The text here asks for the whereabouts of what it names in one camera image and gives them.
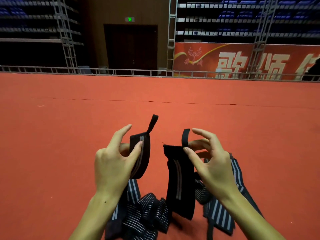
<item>person's right hand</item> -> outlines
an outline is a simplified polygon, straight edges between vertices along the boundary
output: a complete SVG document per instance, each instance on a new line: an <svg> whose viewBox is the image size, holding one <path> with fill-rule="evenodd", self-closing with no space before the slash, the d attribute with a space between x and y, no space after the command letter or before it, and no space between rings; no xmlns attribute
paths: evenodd
<svg viewBox="0 0 320 240"><path fill-rule="evenodd" d="M202 129L192 129L192 131L205 139L189 142L189 148L184 148L185 153L197 169L208 191L220 202L228 200L234 194L239 193L232 173L229 153L222 148L215 134ZM194 152L203 149L206 149L207 152ZM208 158L210 161L204 163L201 158Z"/></svg>

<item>dark brown door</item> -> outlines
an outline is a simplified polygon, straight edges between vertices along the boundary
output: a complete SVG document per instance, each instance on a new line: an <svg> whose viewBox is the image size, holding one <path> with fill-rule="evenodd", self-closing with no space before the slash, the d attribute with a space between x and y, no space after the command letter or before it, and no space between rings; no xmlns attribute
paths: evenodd
<svg viewBox="0 0 320 240"><path fill-rule="evenodd" d="M105 24L104 33L109 68L158 69L157 25ZM131 72L116 72L119 75L131 74ZM144 75L145 73L135 72L134 74Z"/></svg>

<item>metal railing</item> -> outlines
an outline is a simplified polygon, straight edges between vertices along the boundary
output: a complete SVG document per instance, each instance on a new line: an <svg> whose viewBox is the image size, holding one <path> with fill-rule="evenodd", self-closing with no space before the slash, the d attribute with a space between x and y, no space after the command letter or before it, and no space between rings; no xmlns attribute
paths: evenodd
<svg viewBox="0 0 320 240"><path fill-rule="evenodd" d="M78 68L78 67L69 68L69 67L45 67L45 66L0 65L0 73L87 75L87 76L138 76L138 77L168 77L168 78L219 79L219 80L286 81L286 82L320 82L320 75L306 75L306 74L130 70L130 69L110 69L110 68Z"/></svg>

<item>banner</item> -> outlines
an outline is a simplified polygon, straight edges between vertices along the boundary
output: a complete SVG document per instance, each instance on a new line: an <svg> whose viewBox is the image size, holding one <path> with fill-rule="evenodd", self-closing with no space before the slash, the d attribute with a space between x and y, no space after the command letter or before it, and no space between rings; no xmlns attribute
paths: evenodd
<svg viewBox="0 0 320 240"><path fill-rule="evenodd" d="M193 75L197 77L239 78L239 75L230 73L247 71L252 49L252 44L176 42L174 70L219 73ZM308 71L318 58L318 45L267 44L258 66L258 73L261 74L261 79L300 80L301 75ZM180 76L191 75L190 72L181 72Z"/></svg>

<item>green exit sign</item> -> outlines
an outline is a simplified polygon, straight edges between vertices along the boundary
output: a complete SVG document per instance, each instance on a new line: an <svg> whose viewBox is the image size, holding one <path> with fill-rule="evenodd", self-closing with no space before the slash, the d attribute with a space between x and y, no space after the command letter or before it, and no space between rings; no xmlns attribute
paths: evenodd
<svg viewBox="0 0 320 240"><path fill-rule="evenodd" d="M126 17L125 21L126 22L134 22L134 17Z"/></svg>

